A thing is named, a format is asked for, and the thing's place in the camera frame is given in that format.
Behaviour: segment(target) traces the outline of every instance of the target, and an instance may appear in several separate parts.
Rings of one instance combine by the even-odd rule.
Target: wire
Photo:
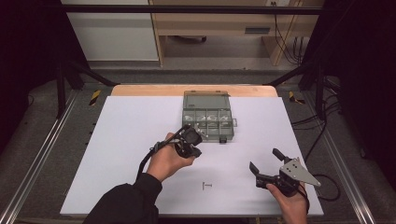
[[[315,126],[312,126],[310,128],[293,128],[293,130],[313,130],[316,129],[317,127],[321,126],[323,123],[317,124]]]
[[[333,103],[333,104],[329,105],[329,106],[326,108],[325,111],[329,111],[330,109],[332,109],[333,107],[336,107],[337,105],[339,105],[338,102]],[[314,115],[314,116],[309,117],[309,118],[307,118],[307,119],[302,119],[302,120],[299,120],[299,121],[294,121],[294,122],[291,123],[291,126],[295,127],[295,126],[299,126],[299,125],[302,125],[302,124],[309,123],[309,122],[315,120],[317,117],[318,117],[318,115]]]
[[[282,34],[280,33],[279,28],[277,27],[276,14],[274,15],[274,18],[275,18],[275,41],[276,41],[277,45],[280,47],[280,49],[282,50],[282,53],[285,55],[285,57],[286,57],[286,59],[288,60],[288,62],[289,62],[289,63],[292,63],[292,64],[297,64],[296,60],[293,59],[293,58],[291,57],[291,54],[290,54],[289,49],[288,49],[288,46],[286,45],[286,42],[285,42],[285,40],[283,39],[283,36],[282,36]],[[285,49],[283,49],[282,46],[279,44],[279,41],[277,41],[276,33],[279,33],[280,38],[282,39],[282,42],[283,42],[283,44],[285,45]],[[294,60],[294,62],[291,62],[291,61],[290,61],[290,59],[289,59],[288,55],[286,54],[285,50],[286,50],[286,52],[289,54],[289,57],[291,57],[291,58]]]
[[[173,139],[175,139],[175,137],[181,133],[181,131],[186,130],[189,127],[189,125],[184,125],[183,127],[181,127],[176,133],[174,133],[171,137],[169,137],[168,139],[161,141],[161,142],[157,142],[154,147],[151,147],[149,149],[148,154],[145,156],[145,158],[143,158],[143,160],[140,162],[139,165],[139,169],[137,171],[137,175],[136,175],[136,180],[139,179],[139,177],[142,175],[143,173],[143,169],[145,168],[146,163],[148,162],[148,160],[151,158],[152,155],[154,155],[154,153],[156,153],[158,150],[160,150],[161,148],[165,147],[166,145],[168,145]]]
[[[335,111],[340,111],[340,110],[341,110],[339,104],[337,104],[337,105],[338,105],[338,106],[337,106],[334,110],[330,111],[330,112],[327,114],[327,116],[329,116],[330,114],[334,113]]]
[[[299,47],[298,53],[296,53],[297,40],[298,40],[298,37],[295,36],[294,37],[294,42],[293,42],[293,58],[297,61],[297,64],[301,65],[301,63],[303,62],[303,57],[304,57],[304,55],[302,54],[303,44],[304,44],[304,37],[303,36],[300,37],[300,47]]]
[[[288,181],[284,180],[283,178],[281,178],[280,180],[282,181],[283,184],[287,185],[289,188],[295,189],[295,187],[292,184],[290,184]],[[296,189],[296,191],[299,194],[301,194],[301,196],[303,196],[303,198],[305,199],[305,201],[306,201],[306,213],[308,214],[309,207],[310,207],[308,194],[306,193],[306,190],[305,190],[304,186],[301,183],[300,183],[299,187]]]
[[[340,197],[341,197],[341,190],[340,187],[338,186],[337,182],[335,182],[334,179],[332,179],[331,177],[329,177],[328,175],[312,175],[312,176],[322,176],[322,177],[326,177],[328,178],[330,181],[332,181],[335,185],[335,187],[337,188],[337,195],[333,198],[324,198],[322,196],[318,196],[319,199],[323,200],[323,201],[327,201],[327,202],[334,202],[337,201]]]
[[[328,97],[324,100],[324,102],[328,102],[328,101],[329,101],[330,99],[332,99],[333,97],[336,97],[337,100],[338,100],[338,94],[333,94],[333,95],[328,96]]]
[[[314,150],[315,146],[317,145],[317,143],[318,143],[320,137],[323,135],[324,130],[326,129],[326,126],[327,126],[327,117],[328,117],[328,115],[330,115],[330,114],[327,114],[326,111],[328,111],[329,109],[331,109],[331,108],[336,107],[336,106],[339,105],[338,102],[335,102],[335,103],[329,105],[329,106],[326,108],[326,104],[327,104],[327,102],[329,101],[329,99],[331,99],[332,97],[336,97],[336,96],[337,96],[337,94],[334,94],[334,95],[331,95],[331,96],[327,97],[326,100],[325,100],[324,103],[323,103],[323,107],[324,107],[323,111],[325,111],[325,113],[324,113],[324,118],[323,118],[323,119],[324,119],[324,122],[323,122],[324,125],[323,125],[323,127],[321,128],[321,131],[320,131],[320,133],[319,133],[317,139],[315,140],[314,144],[312,145],[311,148],[309,148],[308,153],[306,154],[306,156],[305,156],[305,158],[304,158],[304,161],[305,161],[305,162],[308,161],[309,156],[311,155],[311,153],[312,153],[312,151]]]

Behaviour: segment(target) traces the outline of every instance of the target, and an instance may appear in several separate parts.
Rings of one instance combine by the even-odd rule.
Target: white cabinet
[[[147,0],[62,0],[63,4],[147,5]],[[158,61],[148,13],[67,13],[88,61]]]

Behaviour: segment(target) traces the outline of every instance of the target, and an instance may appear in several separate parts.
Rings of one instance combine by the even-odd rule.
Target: human hand
[[[292,197],[286,197],[273,184],[267,184],[266,187],[279,203],[282,210],[282,216],[288,224],[302,224],[306,223],[306,201],[303,195],[296,193]],[[300,191],[304,192],[303,187],[299,187]]]
[[[172,135],[172,133],[169,133],[166,135],[166,139]],[[194,159],[195,157],[189,157],[187,159],[180,157],[175,151],[175,146],[169,144],[152,155],[146,173],[163,182],[180,168],[192,165]]]

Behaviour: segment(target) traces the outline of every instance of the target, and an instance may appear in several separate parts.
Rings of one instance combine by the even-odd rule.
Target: white table
[[[109,96],[78,172],[64,201],[62,215],[85,217],[108,190],[133,184],[149,148],[181,127],[181,96]],[[277,202],[255,186],[252,161],[266,175],[283,164],[274,147],[302,158],[290,121],[278,97],[230,97],[235,136],[226,145],[202,143],[194,165],[163,182],[156,205],[162,217],[278,216]],[[310,216],[321,216],[312,186],[306,191]]]

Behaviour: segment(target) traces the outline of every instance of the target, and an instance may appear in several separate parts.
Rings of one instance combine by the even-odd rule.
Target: black sleeve
[[[162,189],[159,180],[142,174],[133,185],[119,185],[103,195],[83,223],[157,223],[154,204]]]

